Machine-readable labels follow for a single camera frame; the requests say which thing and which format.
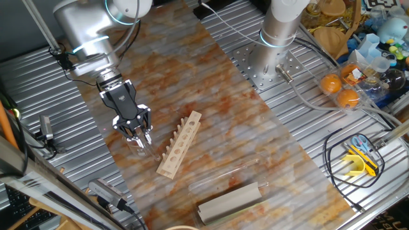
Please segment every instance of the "orange handle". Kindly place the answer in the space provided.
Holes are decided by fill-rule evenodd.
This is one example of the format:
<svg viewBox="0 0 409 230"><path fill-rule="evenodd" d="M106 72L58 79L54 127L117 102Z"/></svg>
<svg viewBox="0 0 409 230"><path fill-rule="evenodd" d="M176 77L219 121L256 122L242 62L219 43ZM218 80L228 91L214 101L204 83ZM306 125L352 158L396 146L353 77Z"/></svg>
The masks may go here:
<svg viewBox="0 0 409 230"><path fill-rule="evenodd" d="M19 148L17 142L15 141L14 134L12 131L12 127L10 126L10 122L8 122L6 111L3 107L3 104L0 101L0 124L3 128L4 135L6 136L6 140L10 142L15 148Z"/></svg>

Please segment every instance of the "slotted aluminum surface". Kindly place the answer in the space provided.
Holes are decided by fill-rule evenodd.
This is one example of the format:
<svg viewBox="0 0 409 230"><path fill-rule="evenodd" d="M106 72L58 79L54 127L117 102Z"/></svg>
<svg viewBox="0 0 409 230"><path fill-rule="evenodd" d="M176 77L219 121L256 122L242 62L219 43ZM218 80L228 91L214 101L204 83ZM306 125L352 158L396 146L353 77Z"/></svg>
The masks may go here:
<svg viewBox="0 0 409 230"><path fill-rule="evenodd" d="M139 211L116 167L108 147L89 113L74 82L67 80L61 67L41 49L28 55L0 64L0 79L10 96L18 103L22 123L32 133L39 131L40 114L49 115L58 146L64 146L65 154L58 154L50 163L80 189L86 190L88 181L103 178L128 196L128 202L138 215ZM0 185L0 209L9 204L4 185ZM124 226L140 226L135 217L111 206L114 217ZM55 229L56 217L40 229Z"/></svg>
<svg viewBox="0 0 409 230"><path fill-rule="evenodd" d="M186 2L191 8L197 7L197 1ZM257 39L264 15L248 0L238 0L219 13L224 20L242 33ZM237 65L232 51L250 42L228 28L214 15L201 22ZM293 45L291 51L312 73L319 73L327 68L323 60L309 49ZM68 152L54 159L53 165L57 168L65 167L65 175L83 190L90 179L103 177L126 192L133 209L136 208L76 85L65 79L60 67L48 55L47 49L0 64L0 76L6 81L10 94L22 107L23 122L32 132L38 131L39 114L51 115L56 140L65 146ZM316 105L331 104L315 85L313 76L305 70L295 76L295 82L297 88L310 102ZM363 112L348 116L341 112L315 111L306 107L284 81L276 82L271 88L260 91L259 94L323 173L326 173L322 161L323 141L331 132L343 128L339 135L329 142L330 145L356 132L362 132L372 139L385 135L384 127ZM334 149L334 156L338 157L337 159L339 154L341 148ZM366 209L383 199L386 194L402 184L402 181L407 180L409 174L408 155L399 141L382 149L381 154L385 158L386 167L376 185L367 189L340 185L345 194ZM337 165L340 166L340 162L334 159L334 171L340 170ZM363 184L370 183L369 179L372 178L358 176L353 181ZM1 185L0 207L4 208L6 205L7 196ZM135 221L126 213L117 209L114 211L115 217L125 224ZM42 229L55 228L56 221L48 222L46 226L48 228Z"/></svg>
<svg viewBox="0 0 409 230"><path fill-rule="evenodd" d="M195 0L187 1L187 4L192 8L198 6ZM258 32L261 29L264 15L249 1L238 0L223 10L218 11L218 13L227 23L241 33L252 39L258 38ZM201 23L215 38L223 51L231 58L232 62L238 66L240 62L234 59L233 51L251 42L227 27L215 15L206 17ZM312 41L301 28L298 32L301 32L298 35L299 37ZM293 43L290 50L314 74L328 68L328 64L325 63L327 61L318 57L310 49ZM297 88L304 98L315 105L334 106L330 99L321 92L313 79L314 77L305 70L294 76ZM377 115L372 115L373 118L363 112L346 115L339 111L328 112L310 109L297 98L292 88L283 80L276 82L268 89L258 91L258 93L327 177L328 173L325 170L322 154L323 142L328 134L343 128L328 142L329 145L335 144L341 139L358 132L367 135L371 140L378 139L386 134L383 131L386 128L374 119L379 118ZM342 147L334 148L332 151L334 173L339 172L345 167L345 164L342 164L340 161L343 151ZM353 202L360 204L365 209L381 201L387 194L391 193L408 179L408 152L401 141L391 143L383 148L380 153L386 162L385 171L372 187L355 188L342 183L339 184L339 188ZM350 180L350 182L358 185L368 185L372 181L372 177L363 174ZM392 204L393 202L389 202L384 208Z"/></svg>

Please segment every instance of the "mounting plate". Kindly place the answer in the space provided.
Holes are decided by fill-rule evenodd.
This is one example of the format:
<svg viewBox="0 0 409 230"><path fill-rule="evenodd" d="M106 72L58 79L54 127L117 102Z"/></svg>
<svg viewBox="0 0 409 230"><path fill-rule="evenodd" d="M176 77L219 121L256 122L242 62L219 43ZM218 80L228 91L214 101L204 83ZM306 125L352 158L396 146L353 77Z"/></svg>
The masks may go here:
<svg viewBox="0 0 409 230"><path fill-rule="evenodd" d="M256 44L250 43L240 47L239 49L233 51L233 57L237 60L237 68L245 73L245 77L247 77L253 86L258 89L258 91L263 91L264 89L272 87L277 82L283 81L283 79L280 75L264 77L254 74L254 70L249 66L249 54L255 46ZM288 73L295 75L298 72L301 72L302 65L290 52L287 54L287 62L286 69Z"/></svg>

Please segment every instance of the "blue toy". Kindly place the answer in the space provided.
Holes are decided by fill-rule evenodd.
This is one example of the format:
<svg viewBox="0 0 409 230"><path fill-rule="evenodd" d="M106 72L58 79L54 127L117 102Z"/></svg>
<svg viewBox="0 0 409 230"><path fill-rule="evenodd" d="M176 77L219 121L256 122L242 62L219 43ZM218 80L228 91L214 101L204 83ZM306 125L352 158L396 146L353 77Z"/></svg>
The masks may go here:
<svg viewBox="0 0 409 230"><path fill-rule="evenodd" d="M376 35L379 36L380 42L394 45L402 43L402 38L408 31L406 22L399 18L391 18L379 28Z"/></svg>

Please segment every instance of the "yellow object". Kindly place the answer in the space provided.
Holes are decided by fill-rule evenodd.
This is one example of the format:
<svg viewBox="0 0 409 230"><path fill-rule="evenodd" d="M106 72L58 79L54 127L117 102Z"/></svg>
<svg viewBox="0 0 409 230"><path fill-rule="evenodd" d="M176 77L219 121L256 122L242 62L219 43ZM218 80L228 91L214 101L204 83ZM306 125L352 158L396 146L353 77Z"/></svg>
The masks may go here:
<svg viewBox="0 0 409 230"><path fill-rule="evenodd" d="M398 59L398 60L402 60L404 58L402 52L400 52L399 49L396 46L389 47L389 52L395 54L396 59Z"/></svg>
<svg viewBox="0 0 409 230"><path fill-rule="evenodd" d="M376 176L378 172L378 166L376 166L376 164L372 162L372 160L370 160L365 154L359 151L357 147L355 147L354 145L351 145L351 148L353 149L352 151L354 152L353 154L358 153L358 155L363 158L365 162L365 169L366 171L368 171L369 175Z"/></svg>
<svg viewBox="0 0 409 230"><path fill-rule="evenodd" d="M340 78L333 73L327 74L321 79L321 89L326 94L337 93L342 85Z"/></svg>
<svg viewBox="0 0 409 230"><path fill-rule="evenodd" d="M345 176L358 176L365 171L365 162L360 156L346 155L341 160L353 161L353 165L356 167L356 170L351 170L349 173L346 173Z"/></svg>

